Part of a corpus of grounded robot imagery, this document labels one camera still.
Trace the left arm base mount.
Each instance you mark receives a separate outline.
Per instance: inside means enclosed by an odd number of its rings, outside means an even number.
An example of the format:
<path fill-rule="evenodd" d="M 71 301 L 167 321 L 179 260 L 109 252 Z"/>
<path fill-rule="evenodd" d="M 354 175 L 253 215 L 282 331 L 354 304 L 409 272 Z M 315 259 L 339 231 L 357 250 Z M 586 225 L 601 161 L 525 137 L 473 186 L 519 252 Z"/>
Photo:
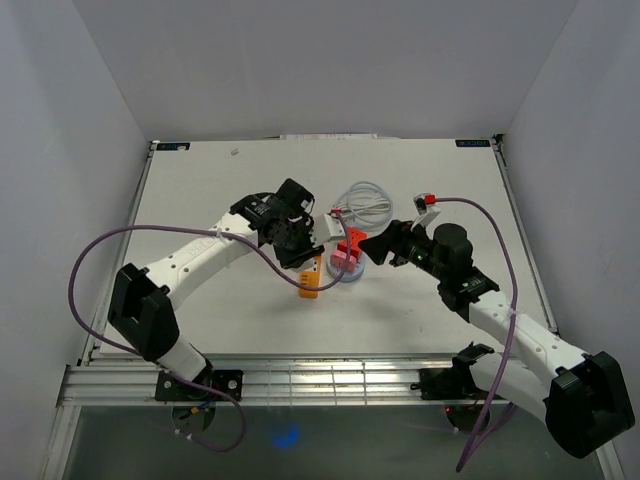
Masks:
<path fill-rule="evenodd" d="M 197 387 L 180 381 L 175 375 L 160 371 L 154 399 L 160 402 L 205 402 L 226 401 L 226 398 L 210 392 L 210 389 L 240 401 L 242 397 L 244 372 L 239 369 L 215 369 L 206 371 L 193 380 Z"/>

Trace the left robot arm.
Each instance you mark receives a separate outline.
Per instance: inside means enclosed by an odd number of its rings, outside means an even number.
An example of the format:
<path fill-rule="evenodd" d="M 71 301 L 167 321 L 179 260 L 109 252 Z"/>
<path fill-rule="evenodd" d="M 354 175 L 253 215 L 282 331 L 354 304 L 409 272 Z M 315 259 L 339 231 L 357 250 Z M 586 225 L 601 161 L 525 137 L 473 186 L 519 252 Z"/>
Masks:
<path fill-rule="evenodd" d="M 129 263 L 118 271 L 108 309 L 109 324 L 144 360 L 178 375 L 190 399 L 212 387 L 212 367 L 180 333 L 175 311 L 203 283 L 252 251 L 273 247 L 283 269 L 301 267 L 324 251 L 312 241 L 314 196 L 292 179 L 274 193 L 247 195 L 210 228 L 172 254 L 143 268 Z"/>

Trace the pink plug adapter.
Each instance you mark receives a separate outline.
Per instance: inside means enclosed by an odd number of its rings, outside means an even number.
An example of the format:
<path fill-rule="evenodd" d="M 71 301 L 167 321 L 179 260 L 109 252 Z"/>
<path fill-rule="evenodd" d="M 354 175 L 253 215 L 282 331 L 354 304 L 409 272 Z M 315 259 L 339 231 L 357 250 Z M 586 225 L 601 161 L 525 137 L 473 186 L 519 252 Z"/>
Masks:
<path fill-rule="evenodd" d="M 339 249 L 334 250 L 330 256 L 330 265 L 332 267 L 337 271 L 344 271 L 349 274 L 355 272 L 357 262 L 358 259 L 356 256 Z"/>

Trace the blue round power socket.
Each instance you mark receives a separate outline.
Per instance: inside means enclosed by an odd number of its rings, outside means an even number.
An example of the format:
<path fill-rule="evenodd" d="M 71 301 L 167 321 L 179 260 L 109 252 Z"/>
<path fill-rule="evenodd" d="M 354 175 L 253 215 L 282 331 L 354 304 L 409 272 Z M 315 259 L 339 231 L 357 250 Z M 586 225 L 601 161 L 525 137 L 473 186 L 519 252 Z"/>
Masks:
<path fill-rule="evenodd" d="M 343 276 L 341 277 L 340 281 L 342 283 L 352 283 L 352 282 L 355 282 L 355 281 L 359 280 L 364 274 L 364 271 L 365 271 L 365 268 L 366 268 L 366 263 L 367 263 L 367 260 L 364 257 L 362 257 L 356 263 L 356 265 L 355 265 L 355 267 L 354 267 L 354 269 L 352 271 L 347 271 L 346 273 L 343 274 Z M 339 267 L 334 266 L 331 263 L 331 259 L 328 259 L 326 261 L 326 270 L 327 270 L 327 273 L 333 279 L 337 278 L 340 275 L 340 273 L 342 272 L 342 270 Z"/>

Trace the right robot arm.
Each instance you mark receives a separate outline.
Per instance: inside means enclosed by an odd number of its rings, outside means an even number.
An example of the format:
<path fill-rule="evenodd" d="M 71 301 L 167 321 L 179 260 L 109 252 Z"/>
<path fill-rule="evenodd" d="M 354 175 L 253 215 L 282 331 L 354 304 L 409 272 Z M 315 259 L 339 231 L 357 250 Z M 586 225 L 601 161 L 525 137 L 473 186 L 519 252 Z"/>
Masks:
<path fill-rule="evenodd" d="M 394 220 L 363 240 L 360 249 L 377 265 L 412 264 L 433 276 L 447 308 L 498 340 L 523 363 L 506 368 L 499 396 L 538 416 L 556 443 L 583 458 L 631 429 L 635 416 L 619 363 L 591 355 L 516 312 L 499 286 L 473 264 L 473 247 L 457 224 L 433 234 Z"/>

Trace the orange power strip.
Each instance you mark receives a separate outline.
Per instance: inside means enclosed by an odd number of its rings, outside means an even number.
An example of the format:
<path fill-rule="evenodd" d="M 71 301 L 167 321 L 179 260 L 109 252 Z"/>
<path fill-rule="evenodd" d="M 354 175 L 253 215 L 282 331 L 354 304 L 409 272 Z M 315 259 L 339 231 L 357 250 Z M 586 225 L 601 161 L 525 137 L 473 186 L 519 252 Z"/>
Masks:
<path fill-rule="evenodd" d="M 321 274 L 322 256 L 314 257 L 307 268 L 299 274 L 299 283 L 302 288 L 298 289 L 298 295 L 303 299 L 316 299 L 319 292 L 316 288 L 320 287 L 322 280 Z"/>

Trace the red cube socket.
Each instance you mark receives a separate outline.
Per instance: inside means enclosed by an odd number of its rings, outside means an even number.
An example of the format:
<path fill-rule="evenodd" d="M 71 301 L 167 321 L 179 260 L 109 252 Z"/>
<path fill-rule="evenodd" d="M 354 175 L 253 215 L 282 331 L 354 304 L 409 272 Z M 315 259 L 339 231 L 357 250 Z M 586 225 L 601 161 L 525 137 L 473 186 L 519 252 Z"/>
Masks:
<path fill-rule="evenodd" d="M 348 238 L 340 241 L 337 244 L 336 250 L 344 254 L 346 254 L 347 251 L 350 251 L 350 255 L 359 261 L 362 256 L 362 250 L 359 243 L 366 240 L 368 238 L 368 234 L 354 227 L 348 227 L 347 234 Z"/>

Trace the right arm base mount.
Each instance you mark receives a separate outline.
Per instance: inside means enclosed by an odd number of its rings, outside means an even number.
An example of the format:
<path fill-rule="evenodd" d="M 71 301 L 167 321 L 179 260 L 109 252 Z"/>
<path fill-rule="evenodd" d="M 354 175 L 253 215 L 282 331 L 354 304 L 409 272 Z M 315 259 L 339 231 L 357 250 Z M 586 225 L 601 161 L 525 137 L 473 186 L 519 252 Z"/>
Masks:
<path fill-rule="evenodd" d="M 478 388 L 470 376 L 453 367 L 424 368 L 418 371 L 418 381 L 410 389 L 420 393 L 422 400 L 484 400 L 488 391 Z"/>

